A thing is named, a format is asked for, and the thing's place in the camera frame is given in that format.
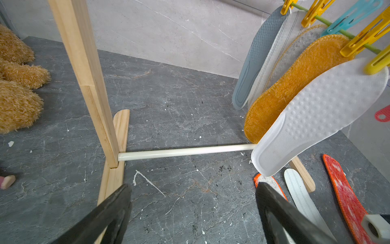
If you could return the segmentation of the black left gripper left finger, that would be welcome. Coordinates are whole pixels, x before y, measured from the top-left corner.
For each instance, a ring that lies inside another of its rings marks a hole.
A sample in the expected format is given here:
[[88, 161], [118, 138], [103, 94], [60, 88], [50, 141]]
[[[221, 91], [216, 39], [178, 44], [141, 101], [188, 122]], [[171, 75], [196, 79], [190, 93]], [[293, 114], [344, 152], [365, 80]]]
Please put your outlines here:
[[93, 244], [101, 233], [101, 243], [121, 244], [127, 230], [131, 212], [131, 188], [123, 184], [92, 212], [53, 244]]

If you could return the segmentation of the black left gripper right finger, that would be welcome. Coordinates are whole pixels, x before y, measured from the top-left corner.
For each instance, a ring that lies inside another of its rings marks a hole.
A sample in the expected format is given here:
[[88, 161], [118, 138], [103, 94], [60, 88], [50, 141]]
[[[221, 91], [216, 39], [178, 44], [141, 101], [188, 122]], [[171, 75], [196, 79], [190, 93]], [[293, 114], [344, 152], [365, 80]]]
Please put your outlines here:
[[268, 244], [335, 244], [336, 241], [303, 216], [267, 183], [258, 183], [256, 202]]

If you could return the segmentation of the grey striped insole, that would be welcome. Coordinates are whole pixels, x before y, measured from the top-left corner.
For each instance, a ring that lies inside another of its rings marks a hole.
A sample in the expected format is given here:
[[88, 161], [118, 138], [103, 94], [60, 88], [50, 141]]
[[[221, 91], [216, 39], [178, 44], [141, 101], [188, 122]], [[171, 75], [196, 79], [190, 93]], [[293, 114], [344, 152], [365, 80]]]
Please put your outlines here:
[[298, 211], [320, 230], [336, 240], [310, 198], [299, 173], [294, 169], [286, 169], [284, 171], [284, 179]]
[[248, 108], [265, 90], [270, 87], [268, 84], [268, 79], [271, 77], [272, 70], [274, 69], [277, 61], [296, 39], [296, 37], [304, 30], [301, 25], [301, 21], [305, 15], [305, 11], [294, 11], [287, 17], [281, 26], [276, 38], [274, 39], [274, 43], [267, 55], [267, 58], [265, 59], [264, 65], [262, 66], [262, 69], [260, 70], [252, 86], [247, 100]]

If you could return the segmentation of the grey felt orange-edged insole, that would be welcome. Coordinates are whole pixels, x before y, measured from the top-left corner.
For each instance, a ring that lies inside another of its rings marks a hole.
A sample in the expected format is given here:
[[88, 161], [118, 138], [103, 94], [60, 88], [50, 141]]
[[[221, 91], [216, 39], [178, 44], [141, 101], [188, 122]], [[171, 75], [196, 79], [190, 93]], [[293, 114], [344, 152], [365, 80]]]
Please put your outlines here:
[[270, 185], [274, 190], [276, 190], [281, 196], [283, 196], [285, 198], [285, 200], [287, 200], [286, 195], [284, 194], [283, 190], [281, 189], [281, 187], [278, 184], [278, 182], [274, 179], [274, 177], [272, 177], [272, 176], [263, 176], [260, 173], [258, 173], [254, 177], [253, 181], [254, 181], [256, 189], [258, 188], [259, 183], [266, 183], [266, 184]]

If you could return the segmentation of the red orange-edged insole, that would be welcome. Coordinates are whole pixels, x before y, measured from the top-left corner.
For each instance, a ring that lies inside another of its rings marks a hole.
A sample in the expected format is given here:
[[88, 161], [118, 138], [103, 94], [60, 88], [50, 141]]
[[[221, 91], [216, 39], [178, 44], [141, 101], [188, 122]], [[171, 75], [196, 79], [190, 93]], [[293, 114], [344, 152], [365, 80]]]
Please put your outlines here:
[[323, 155], [323, 162], [332, 182], [339, 207], [355, 242], [357, 244], [373, 243], [361, 226], [361, 222], [367, 214], [367, 211], [352, 190], [341, 165], [328, 155]]

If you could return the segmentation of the white foam insole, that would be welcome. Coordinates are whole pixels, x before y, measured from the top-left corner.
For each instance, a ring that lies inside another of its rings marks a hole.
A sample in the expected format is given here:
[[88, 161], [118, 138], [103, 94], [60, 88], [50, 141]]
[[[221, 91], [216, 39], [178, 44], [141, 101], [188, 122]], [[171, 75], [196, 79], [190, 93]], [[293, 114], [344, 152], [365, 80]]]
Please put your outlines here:
[[251, 154], [256, 170], [273, 176], [294, 157], [361, 117], [385, 90], [389, 69], [367, 75], [368, 58], [345, 62], [306, 85]]

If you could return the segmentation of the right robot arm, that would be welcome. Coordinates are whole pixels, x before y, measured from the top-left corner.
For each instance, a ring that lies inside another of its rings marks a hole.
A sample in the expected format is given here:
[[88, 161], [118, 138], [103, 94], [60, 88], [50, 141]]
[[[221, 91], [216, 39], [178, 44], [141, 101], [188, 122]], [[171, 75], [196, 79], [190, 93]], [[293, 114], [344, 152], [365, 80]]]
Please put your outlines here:
[[390, 215], [364, 215], [361, 226], [375, 244], [390, 243]]

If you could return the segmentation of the green round clip hanger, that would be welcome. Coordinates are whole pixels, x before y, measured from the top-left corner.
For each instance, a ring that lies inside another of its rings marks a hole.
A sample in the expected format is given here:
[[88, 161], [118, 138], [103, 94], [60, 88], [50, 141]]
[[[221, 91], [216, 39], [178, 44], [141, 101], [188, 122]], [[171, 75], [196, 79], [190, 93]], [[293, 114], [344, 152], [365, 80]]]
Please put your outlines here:
[[306, 15], [302, 21], [302, 27], [313, 24], [316, 20], [324, 23], [328, 28], [323, 35], [342, 34], [350, 39], [350, 42], [342, 48], [341, 54], [349, 57], [352, 54], [359, 54], [364, 49], [376, 54], [364, 68], [366, 74], [375, 74], [380, 69], [390, 66], [390, 48], [380, 50], [374, 47], [377, 40], [390, 31], [390, 7], [386, 7], [369, 25], [367, 25], [358, 35], [353, 35], [347, 30], [372, 13], [383, 4], [383, 1], [357, 1], [342, 16], [333, 23], [322, 18], [322, 14], [333, 4], [333, 1], [314, 1], [309, 9], [298, 4], [297, 1], [285, 1], [282, 5], [281, 14], [286, 15], [291, 8], [305, 11]]

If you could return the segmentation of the pink pig toy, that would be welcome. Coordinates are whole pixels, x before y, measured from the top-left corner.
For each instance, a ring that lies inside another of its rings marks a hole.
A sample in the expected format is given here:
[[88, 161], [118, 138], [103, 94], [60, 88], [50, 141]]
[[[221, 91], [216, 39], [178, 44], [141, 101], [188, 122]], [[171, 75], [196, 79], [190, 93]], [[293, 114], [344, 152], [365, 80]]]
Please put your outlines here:
[[13, 185], [13, 183], [16, 181], [16, 177], [14, 175], [9, 175], [6, 177], [1, 176], [0, 182], [1, 182], [1, 190], [6, 190], [10, 186]]

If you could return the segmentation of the brown teddy bear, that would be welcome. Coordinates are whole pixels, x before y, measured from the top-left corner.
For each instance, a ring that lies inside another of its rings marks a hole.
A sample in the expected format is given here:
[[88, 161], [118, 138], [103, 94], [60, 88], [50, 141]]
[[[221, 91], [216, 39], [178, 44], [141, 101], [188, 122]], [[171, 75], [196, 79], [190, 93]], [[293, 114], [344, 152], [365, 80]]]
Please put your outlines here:
[[1, 134], [28, 128], [40, 117], [43, 99], [34, 92], [51, 79], [47, 69], [29, 65], [33, 50], [1, 25]]

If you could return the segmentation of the yellow fuzzy insole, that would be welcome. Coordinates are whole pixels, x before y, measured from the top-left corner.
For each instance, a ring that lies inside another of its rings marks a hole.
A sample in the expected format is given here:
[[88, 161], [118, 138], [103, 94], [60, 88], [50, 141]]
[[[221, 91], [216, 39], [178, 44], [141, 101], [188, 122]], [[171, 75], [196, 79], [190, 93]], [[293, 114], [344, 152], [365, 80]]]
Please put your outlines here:
[[285, 74], [251, 105], [244, 125], [246, 138], [258, 143], [307, 84], [329, 69], [353, 60], [355, 55], [340, 54], [348, 42], [344, 35], [327, 35], [310, 44]]

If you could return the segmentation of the grey felt yellow-edged insole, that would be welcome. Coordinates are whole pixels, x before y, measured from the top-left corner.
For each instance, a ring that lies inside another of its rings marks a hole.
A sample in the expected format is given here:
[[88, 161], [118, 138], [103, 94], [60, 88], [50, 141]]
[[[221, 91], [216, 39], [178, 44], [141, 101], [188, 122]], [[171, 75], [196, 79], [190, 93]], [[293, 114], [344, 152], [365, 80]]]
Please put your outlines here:
[[296, 39], [290, 44], [286, 51], [281, 55], [276, 62], [270, 77], [267, 80], [266, 87], [263, 90], [265, 92], [273, 84], [275, 84], [293, 65], [298, 57], [317, 39], [321, 37], [322, 32], [328, 26], [325, 24], [319, 24], [312, 26], [305, 30], [302, 34], [296, 37]]

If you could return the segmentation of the blue-grey foam insole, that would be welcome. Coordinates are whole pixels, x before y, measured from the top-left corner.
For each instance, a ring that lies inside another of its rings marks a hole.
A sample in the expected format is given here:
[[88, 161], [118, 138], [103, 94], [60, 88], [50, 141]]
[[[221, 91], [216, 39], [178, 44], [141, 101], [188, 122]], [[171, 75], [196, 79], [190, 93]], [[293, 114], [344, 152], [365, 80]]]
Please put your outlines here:
[[274, 40], [288, 17], [288, 14], [281, 14], [281, 10], [282, 6], [272, 12], [251, 43], [232, 96], [232, 104], [236, 110], [244, 107]]

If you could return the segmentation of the wooden clothes rack frame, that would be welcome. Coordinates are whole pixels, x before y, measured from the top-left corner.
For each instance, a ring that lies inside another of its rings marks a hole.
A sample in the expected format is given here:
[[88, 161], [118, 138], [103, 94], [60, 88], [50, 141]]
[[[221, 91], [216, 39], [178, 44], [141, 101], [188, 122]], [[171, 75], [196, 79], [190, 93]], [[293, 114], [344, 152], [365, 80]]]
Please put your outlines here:
[[127, 152], [130, 111], [111, 113], [86, 1], [50, 1], [49, 5], [106, 157], [97, 206], [125, 184], [125, 161], [255, 148], [237, 144]]

